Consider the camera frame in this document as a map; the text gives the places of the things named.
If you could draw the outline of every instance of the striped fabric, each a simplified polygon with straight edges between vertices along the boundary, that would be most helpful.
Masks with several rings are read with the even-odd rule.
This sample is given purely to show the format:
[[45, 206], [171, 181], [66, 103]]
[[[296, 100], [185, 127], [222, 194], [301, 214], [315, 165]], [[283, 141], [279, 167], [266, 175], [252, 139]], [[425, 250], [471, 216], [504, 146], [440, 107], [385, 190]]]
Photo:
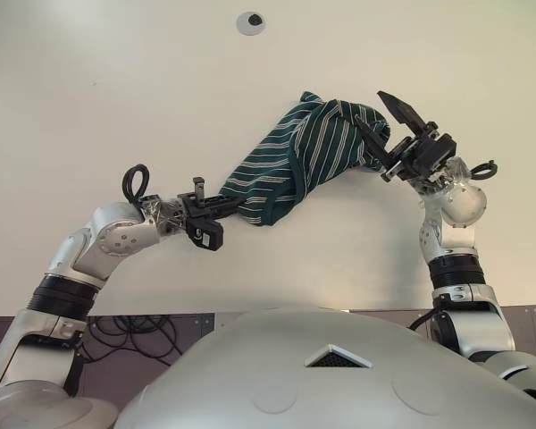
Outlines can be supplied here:
[[250, 223], [273, 225], [317, 185], [346, 169], [364, 165], [379, 171], [379, 161], [356, 131], [356, 115], [387, 142], [389, 125], [371, 107], [323, 102], [305, 92], [230, 175], [221, 194], [245, 198], [239, 213]]

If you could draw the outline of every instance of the humanoid robot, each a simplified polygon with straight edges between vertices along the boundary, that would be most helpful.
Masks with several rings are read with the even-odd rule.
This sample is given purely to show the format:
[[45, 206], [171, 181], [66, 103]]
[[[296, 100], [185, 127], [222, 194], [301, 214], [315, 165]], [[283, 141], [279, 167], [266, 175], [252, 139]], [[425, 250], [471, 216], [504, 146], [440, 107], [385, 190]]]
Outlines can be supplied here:
[[[250, 313], [201, 339], [119, 416], [108, 402], [75, 397], [76, 349], [117, 265], [182, 231], [216, 250], [216, 219], [239, 204], [205, 198], [201, 178], [177, 198], [145, 197], [148, 170], [138, 165], [123, 179], [128, 202], [98, 208], [67, 238], [4, 336], [0, 429], [536, 428], [536, 357], [515, 350], [474, 242], [487, 200], [471, 180], [497, 166], [469, 170], [434, 122], [379, 95], [413, 136], [387, 152], [361, 120], [359, 132], [384, 166], [383, 179], [407, 181], [425, 208], [419, 240], [433, 310], [412, 329], [320, 308]], [[136, 172], [142, 182], [133, 192]], [[414, 332], [426, 321], [434, 341]]]

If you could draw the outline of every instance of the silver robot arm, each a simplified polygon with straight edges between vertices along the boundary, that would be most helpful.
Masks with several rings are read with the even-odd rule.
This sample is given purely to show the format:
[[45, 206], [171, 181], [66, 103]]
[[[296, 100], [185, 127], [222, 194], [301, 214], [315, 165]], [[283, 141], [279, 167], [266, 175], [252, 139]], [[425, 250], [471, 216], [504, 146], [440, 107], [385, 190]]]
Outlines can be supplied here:
[[[109, 427], [117, 416], [113, 405], [70, 398], [77, 393], [81, 373], [76, 345], [97, 293], [123, 260], [179, 231], [201, 248], [216, 250], [222, 245], [222, 227], [214, 219], [234, 213], [238, 200], [205, 198], [202, 178], [194, 179], [194, 192], [177, 198], [143, 197], [146, 183], [137, 194], [130, 191], [135, 172], [142, 172], [143, 182], [148, 182], [145, 166], [128, 171], [123, 190], [130, 202], [98, 208], [88, 224], [63, 242], [28, 307], [17, 314], [4, 336], [0, 427], [5, 418], [29, 418], [45, 429], [65, 427], [65, 419], [70, 422], [77, 415], [80, 425], [67, 427]], [[59, 412], [40, 411], [45, 408]]]
[[490, 161], [469, 170], [455, 156], [456, 142], [448, 134], [440, 136], [436, 123], [425, 123], [413, 107], [390, 94], [379, 96], [415, 135], [388, 153], [379, 136], [357, 120], [368, 149], [385, 168], [381, 177], [390, 181], [397, 175], [408, 181], [424, 202], [419, 240], [431, 272], [433, 310], [411, 328], [430, 320], [432, 338], [439, 344], [536, 398], [536, 357], [515, 351], [507, 320], [484, 279], [474, 240], [474, 225], [484, 214], [487, 198], [471, 180], [488, 179], [498, 167]]

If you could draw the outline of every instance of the green striped cloth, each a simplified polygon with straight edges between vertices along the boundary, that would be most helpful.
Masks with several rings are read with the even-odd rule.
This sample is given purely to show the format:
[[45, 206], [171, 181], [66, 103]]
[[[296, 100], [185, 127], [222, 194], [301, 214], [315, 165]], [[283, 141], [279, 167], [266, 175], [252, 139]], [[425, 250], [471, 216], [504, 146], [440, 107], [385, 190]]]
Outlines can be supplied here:
[[381, 165], [357, 133], [360, 115], [387, 142], [389, 125], [366, 105], [322, 101], [305, 92], [268, 136], [240, 163], [221, 194], [245, 199], [239, 213], [255, 225], [274, 225], [317, 185], [346, 169]]

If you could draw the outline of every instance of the cable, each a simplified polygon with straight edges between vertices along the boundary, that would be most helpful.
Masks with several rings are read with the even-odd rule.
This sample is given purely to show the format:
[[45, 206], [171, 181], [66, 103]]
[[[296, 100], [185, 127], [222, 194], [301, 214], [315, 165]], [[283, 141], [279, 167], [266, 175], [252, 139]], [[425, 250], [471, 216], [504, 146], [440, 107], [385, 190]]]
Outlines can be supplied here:
[[[173, 336], [165, 330], [167, 325], [171, 327]], [[177, 329], [169, 315], [118, 315], [112, 316], [109, 319], [102, 316], [96, 316], [89, 320], [88, 329], [91, 338], [100, 344], [103, 344], [110, 350], [101, 356], [95, 357], [90, 350], [87, 349], [85, 343], [82, 342], [78, 346], [78, 351], [82, 354], [84, 363], [86, 364], [99, 362], [120, 350], [136, 352], [146, 358], [154, 359], [167, 366], [170, 366], [171, 364], [163, 358], [170, 356], [173, 351], [176, 351], [179, 356], [182, 356], [182, 351], [176, 343]], [[139, 345], [136, 336], [153, 332], [160, 332], [167, 340], [169, 348], [166, 351], [157, 354], [149, 352]], [[114, 340], [117, 340], [118, 337], [121, 338], [113, 343], [113, 341], [109, 342], [108, 339], [101, 338], [100, 334], [105, 337], [113, 338]]]
[[494, 160], [490, 160], [488, 163], [477, 165], [471, 170], [471, 179], [474, 181], [485, 181], [490, 179], [498, 172], [498, 165]]
[[[141, 173], [141, 184], [137, 189], [137, 192], [133, 192], [133, 179], [135, 174], [138, 172]], [[131, 167], [123, 175], [123, 181], [121, 182], [121, 190], [123, 191], [123, 196], [129, 201], [132, 205], [140, 207], [139, 200], [145, 195], [147, 186], [149, 184], [149, 169], [143, 164], [137, 164]]]
[[411, 331], [416, 331], [419, 326], [424, 324], [426, 321], [428, 321], [431, 317], [439, 313], [440, 308], [435, 307], [428, 311], [426, 314], [422, 315], [421, 317], [417, 318], [414, 322], [412, 322], [409, 326], [407, 326], [408, 329]]

